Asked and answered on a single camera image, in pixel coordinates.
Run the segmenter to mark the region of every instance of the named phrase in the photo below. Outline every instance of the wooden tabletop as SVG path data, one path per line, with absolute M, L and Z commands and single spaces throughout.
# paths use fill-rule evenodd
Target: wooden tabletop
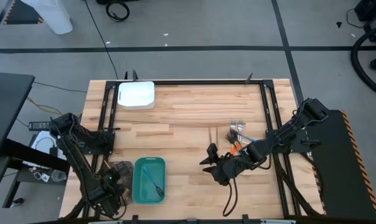
M 96 131 L 101 112 L 105 80 L 91 81 L 81 124 Z M 274 80 L 282 122 L 297 109 L 288 79 Z M 230 144 L 225 140 L 231 120 L 242 119 L 244 134 L 253 139 L 265 137 L 266 122 L 259 85 L 163 85 L 155 87 L 155 107 L 128 111 L 117 106 L 115 149 L 110 161 L 131 161 L 159 156 L 166 161 L 166 198 L 159 205 L 129 204 L 124 219 L 139 215 L 140 220 L 221 219 L 229 188 L 214 182 L 199 162 L 206 149 L 216 142 L 219 154 Z M 267 90 L 269 105 L 271 96 Z M 108 124 L 109 112 L 105 120 Z M 299 191 L 315 210 L 322 213 L 321 200 L 311 165 L 298 154 L 290 155 L 294 179 Z M 238 204 L 227 218 L 283 218 L 274 167 L 270 170 L 246 170 L 237 177 Z M 80 183 L 70 171 L 60 217 L 79 201 Z M 290 193 L 289 210 L 293 213 Z

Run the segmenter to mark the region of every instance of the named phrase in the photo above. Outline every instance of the teal bin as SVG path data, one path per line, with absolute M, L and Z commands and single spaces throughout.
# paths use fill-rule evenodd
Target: teal bin
M 146 168 L 153 182 L 162 189 L 163 196 L 144 172 Z M 160 157 L 143 157 L 136 161 L 133 172 L 133 200 L 140 204 L 161 203 L 166 194 L 166 163 Z

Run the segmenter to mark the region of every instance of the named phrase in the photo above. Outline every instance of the concrete floor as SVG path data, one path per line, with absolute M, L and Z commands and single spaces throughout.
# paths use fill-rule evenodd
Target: concrete floor
M 0 13 L 7 1 L 0 0 Z M 74 30 L 69 34 L 55 35 L 46 24 L 0 25 L 0 52 L 13 49 L 11 52 L 16 53 L 0 54 L 0 72 L 31 74 L 38 82 L 77 90 L 86 90 L 90 80 L 114 79 L 85 3 L 61 1 L 73 21 Z M 251 72 L 253 78 L 298 78 L 297 94 L 303 92 L 305 98 L 316 97 L 332 109 L 346 111 L 376 196 L 376 94 L 355 74 L 349 51 L 294 51 L 294 65 L 288 63 L 286 55 L 290 52 L 284 52 L 278 27 L 282 23 L 275 16 L 277 3 L 287 36 L 285 46 L 351 46 L 364 32 L 345 22 L 345 12 L 359 0 L 140 0 L 127 3 L 131 16 L 122 23 L 109 20 L 104 6 L 87 1 L 104 40 L 110 42 L 107 47 L 112 48 L 110 55 L 119 77 L 135 69 L 140 78 L 153 79 L 246 78 Z M 358 22 L 355 14 L 351 15 L 351 21 Z M 343 23 L 341 28 L 336 22 Z M 166 44 L 229 47 L 216 51 L 151 48 Z M 366 41 L 364 45 L 375 44 Z M 277 48 L 239 50 L 239 46 Z M 32 53 L 66 48 L 75 50 Z M 359 57 L 367 67 L 376 58 L 376 51 L 362 51 Z M 376 80 L 375 71 L 366 71 Z M 33 86 L 29 96 L 63 113 L 78 113 L 85 100 L 83 93 L 39 85 Z M 49 114 L 27 102 L 19 119 L 25 123 L 43 121 Z M 28 144 L 32 135 L 15 123 L 9 138 Z M 8 179 L 1 188 L 7 188 Z M 12 210 L 0 208 L 1 223 L 57 218 L 61 203 L 57 198 L 62 198 L 63 187 L 26 184 L 17 194 L 27 202 Z M 0 193 L 0 200 L 2 197 L 5 193 Z

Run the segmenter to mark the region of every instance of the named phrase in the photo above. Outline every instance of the black metal frame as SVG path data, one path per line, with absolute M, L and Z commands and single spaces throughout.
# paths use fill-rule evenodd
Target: black metal frame
M 123 81 L 107 81 L 105 85 L 105 91 L 104 91 L 104 97 L 102 101 L 102 108 L 101 108 L 101 114 L 100 114 L 100 120 L 98 123 L 98 130 L 101 129 L 108 129 L 109 131 L 113 130 L 113 123 L 115 122 L 115 114 L 116 114 L 116 102 L 118 98 L 118 88 L 119 84 L 124 83 L 124 82 L 132 82 L 131 80 L 123 80 Z M 280 128 L 282 126 L 282 121 L 281 121 L 281 116 L 280 116 L 280 111 L 278 107 L 278 102 L 276 100 L 276 93 L 274 89 L 274 84 L 272 80 L 153 80 L 155 85 L 259 85 L 260 87 L 260 93 L 261 93 L 261 99 L 263 101 L 263 107 L 264 107 L 264 112 L 265 112 L 265 118 L 266 118 L 266 123 L 267 123 L 267 130 L 271 131 L 273 129 L 272 121 L 271 121 L 271 115 L 270 115 L 270 108 L 268 106 L 268 100 L 267 100 L 267 95 L 266 95 L 266 88 L 270 90 L 270 95 L 271 95 L 271 102 L 272 102 L 272 107 L 274 110 L 275 114 L 275 119 L 276 119 L 276 124 L 277 128 Z M 114 89 L 113 92 L 113 100 L 112 100 L 112 105 L 111 105 L 111 112 L 110 112 L 110 119 L 109 119 L 109 124 L 107 128 L 104 128 L 104 122 L 105 122 L 105 116 L 106 116 L 106 108 L 108 105 L 108 98 L 110 94 L 110 90 Z M 293 172 L 291 168 L 291 163 L 289 159 L 288 154 L 284 154 L 284 164 L 285 164 L 285 169 L 287 171 L 288 177 L 290 180 L 294 183 L 293 179 Z M 109 158 L 109 154 L 106 154 L 103 156 L 103 160 L 107 161 Z M 273 153 L 273 159 L 274 159 L 274 165 L 279 164 L 279 167 L 282 167 L 280 163 L 280 159 L 278 157 L 278 153 Z M 92 160 L 92 168 L 95 170 L 98 164 L 98 155 L 93 156 Z M 281 199 L 281 206 L 282 206 L 282 211 L 284 217 L 289 216 L 289 209 L 288 209 L 288 203 L 286 200 L 286 192 L 284 190 L 284 184 L 280 176 L 276 174 L 276 178 L 278 181 L 278 189 L 280 193 L 280 199 Z M 300 212 L 300 206 L 299 203 L 297 202 L 296 198 L 292 195 L 293 198 L 293 205 L 294 205 L 294 214 L 295 215 L 301 215 Z M 89 208 L 84 208 L 83 210 L 83 217 L 88 216 L 88 210 Z M 175 222 L 187 222 L 188 220 L 140 220 L 144 221 L 145 223 L 175 223 Z M 191 220 L 192 223 L 197 223 L 198 220 Z M 259 219 L 248 219 L 246 214 L 243 214 L 243 219 L 242 220 L 201 220 L 201 223 L 214 223 L 214 221 L 217 221 L 217 223 L 250 223 L 250 222 L 258 222 L 260 221 Z M 123 220 L 123 222 L 126 223 L 136 223 L 133 220 Z

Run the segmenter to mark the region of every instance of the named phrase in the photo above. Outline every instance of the white lid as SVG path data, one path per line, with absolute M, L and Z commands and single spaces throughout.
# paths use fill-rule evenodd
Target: white lid
M 126 82 L 119 85 L 118 104 L 122 106 L 146 106 L 154 100 L 153 82 Z

